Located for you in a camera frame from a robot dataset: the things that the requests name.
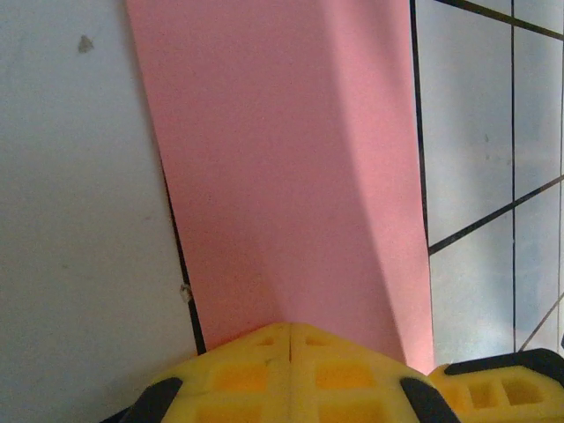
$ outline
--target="yellow plastic object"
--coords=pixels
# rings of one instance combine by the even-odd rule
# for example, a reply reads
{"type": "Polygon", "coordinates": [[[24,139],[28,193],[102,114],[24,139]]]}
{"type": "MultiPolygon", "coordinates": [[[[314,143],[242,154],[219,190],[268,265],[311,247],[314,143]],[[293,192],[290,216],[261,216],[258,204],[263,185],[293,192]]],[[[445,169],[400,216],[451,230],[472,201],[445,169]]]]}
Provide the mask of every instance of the yellow plastic object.
{"type": "Polygon", "coordinates": [[[415,423],[400,380],[429,384],[377,352],[298,323],[267,326],[155,382],[171,377],[182,386],[162,423],[415,423]]]}
{"type": "Polygon", "coordinates": [[[452,365],[458,366],[456,372],[440,366],[429,378],[463,423],[564,423],[564,386],[542,374],[562,380],[561,363],[554,352],[535,350],[457,363],[452,365]],[[531,360],[537,371],[528,368],[531,360]]]}

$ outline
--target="pink paper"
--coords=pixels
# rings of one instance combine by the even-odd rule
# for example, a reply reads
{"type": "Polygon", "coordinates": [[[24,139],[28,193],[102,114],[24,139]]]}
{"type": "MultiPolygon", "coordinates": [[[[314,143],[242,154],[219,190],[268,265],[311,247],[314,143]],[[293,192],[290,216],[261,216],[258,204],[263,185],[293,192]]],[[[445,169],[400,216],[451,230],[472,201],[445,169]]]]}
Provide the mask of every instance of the pink paper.
{"type": "Polygon", "coordinates": [[[207,346],[306,322],[430,370],[408,2],[129,12],[207,346]]]}

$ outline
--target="dark spot on wall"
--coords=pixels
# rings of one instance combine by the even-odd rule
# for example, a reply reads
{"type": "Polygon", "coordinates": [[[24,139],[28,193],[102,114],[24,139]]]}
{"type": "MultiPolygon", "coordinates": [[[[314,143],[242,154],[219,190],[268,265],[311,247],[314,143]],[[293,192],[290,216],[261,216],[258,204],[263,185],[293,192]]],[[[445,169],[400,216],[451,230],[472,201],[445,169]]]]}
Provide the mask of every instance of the dark spot on wall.
{"type": "Polygon", "coordinates": [[[92,40],[90,40],[86,35],[80,36],[80,41],[78,42],[78,52],[88,53],[94,48],[92,40]]]}

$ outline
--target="tiled wall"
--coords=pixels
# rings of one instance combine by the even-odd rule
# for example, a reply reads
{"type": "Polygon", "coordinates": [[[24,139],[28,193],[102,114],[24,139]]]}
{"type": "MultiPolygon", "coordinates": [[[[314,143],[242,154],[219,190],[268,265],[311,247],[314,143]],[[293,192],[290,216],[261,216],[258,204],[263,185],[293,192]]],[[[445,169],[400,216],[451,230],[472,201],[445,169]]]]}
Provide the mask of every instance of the tiled wall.
{"type": "Polygon", "coordinates": [[[563,353],[564,0],[412,10],[436,360],[563,353]]]}

